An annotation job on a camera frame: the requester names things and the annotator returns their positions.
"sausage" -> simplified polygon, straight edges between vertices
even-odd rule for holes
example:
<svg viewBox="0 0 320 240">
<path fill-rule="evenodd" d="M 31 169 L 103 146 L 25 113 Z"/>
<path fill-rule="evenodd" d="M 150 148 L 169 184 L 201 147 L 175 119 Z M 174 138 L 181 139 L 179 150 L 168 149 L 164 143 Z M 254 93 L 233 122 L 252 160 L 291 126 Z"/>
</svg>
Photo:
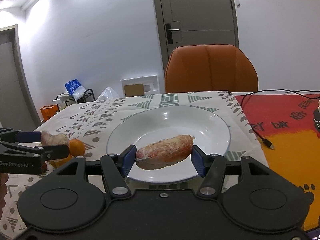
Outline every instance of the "sausage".
<svg viewBox="0 0 320 240">
<path fill-rule="evenodd" d="M 193 138 L 178 135 L 149 144 L 136 153 L 136 164 L 144 170 L 157 170 L 183 161 L 191 154 Z"/>
</svg>

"door handle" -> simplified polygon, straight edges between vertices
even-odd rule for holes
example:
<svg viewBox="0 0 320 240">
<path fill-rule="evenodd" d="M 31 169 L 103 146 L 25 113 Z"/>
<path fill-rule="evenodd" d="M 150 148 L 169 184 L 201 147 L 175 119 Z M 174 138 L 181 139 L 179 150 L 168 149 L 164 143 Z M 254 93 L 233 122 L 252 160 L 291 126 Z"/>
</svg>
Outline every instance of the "door handle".
<svg viewBox="0 0 320 240">
<path fill-rule="evenodd" d="M 180 29 L 172 29 L 171 28 L 171 24 L 168 23 L 165 25 L 165 30 L 167 32 L 167 40 L 168 40 L 168 44 L 173 44 L 173 41 L 172 41 L 172 32 L 179 32 Z"/>
</svg>

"orange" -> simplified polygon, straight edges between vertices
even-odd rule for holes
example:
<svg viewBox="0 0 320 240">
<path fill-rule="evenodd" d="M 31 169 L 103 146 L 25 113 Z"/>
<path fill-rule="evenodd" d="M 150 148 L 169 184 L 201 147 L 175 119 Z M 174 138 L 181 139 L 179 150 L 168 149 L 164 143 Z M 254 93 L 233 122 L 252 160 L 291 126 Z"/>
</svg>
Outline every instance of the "orange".
<svg viewBox="0 0 320 240">
<path fill-rule="evenodd" d="M 69 154 L 67 158 L 62 159 L 59 162 L 54 162 L 54 161 L 49 161 L 49 163 L 54 167 L 54 168 L 58 168 L 60 166 L 62 166 L 63 164 L 67 163 L 68 161 L 70 161 L 72 159 L 72 156 Z"/>
<path fill-rule="evenodd" d="M 69 149 L 70 149 L 70 154 L 73 157 L 84 156 L 85 146 L 83 142 L 78 139 L 71 139 L 69 141 Z"/>
</svg>

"patterned tablecloth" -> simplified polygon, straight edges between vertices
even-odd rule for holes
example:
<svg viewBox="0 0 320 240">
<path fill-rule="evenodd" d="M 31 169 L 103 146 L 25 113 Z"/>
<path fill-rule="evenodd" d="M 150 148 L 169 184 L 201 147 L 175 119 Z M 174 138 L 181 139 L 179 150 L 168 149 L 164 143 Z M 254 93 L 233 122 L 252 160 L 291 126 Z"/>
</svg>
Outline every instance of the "patterned tablecloth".
<svg viewBox="0 0 320 240">
<path fill-rule="evenodd" d="M 228 95 L 227 91 L 158 94 L 71 105 L 37 130 L 48 130 L 52 134 L 65 133 L 70 139 L 80 139 L 85 143 L 86 159 L 93 161 L 105 155 L 108 138 L 121 122 L 148 109 L 178 105 L 206 109 L 219 115 L 227 123 L 231 132 L 231 143 L 226 154 L 229 160 L 239 160 L 242 155 L 248 155 L 268 165 L 238 101 L 233 95 Z M 26 229 L 17 211 L 18 198 L 25 189 L 52 170 L 53 167 L 48 165 L 48 171 L 42 175 L 9 175 L 6 206 L 0 220 L 0 232 L 5 237 L 12 239 Z M 126 182 L 130 188 L 185 188 L 199 186 L 199 180 L 173 185 L 149 185 L 129 179 Z M 89 181 L 104 190 L 100 178 L 92 177 Z M 235 176 L 229 176 L 225 179 L 224 190 L 235 183 Z"/>
</svg>

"ceiling light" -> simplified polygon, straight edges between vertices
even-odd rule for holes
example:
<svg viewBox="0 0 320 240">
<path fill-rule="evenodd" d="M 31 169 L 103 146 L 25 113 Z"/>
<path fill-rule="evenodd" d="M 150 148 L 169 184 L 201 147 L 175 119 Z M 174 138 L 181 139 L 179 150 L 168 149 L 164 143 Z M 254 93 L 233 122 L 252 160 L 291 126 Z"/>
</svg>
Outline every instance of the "ceiling light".
<svg viewBox="0 0 320 240">
<path fill-rule="evenodd" d="M 12 1 L 10 0 L 4 0 L 4 1 L 0 1 L 0 9 L 6 9 L 9 8 L 13 5 Z"/>
</svg>

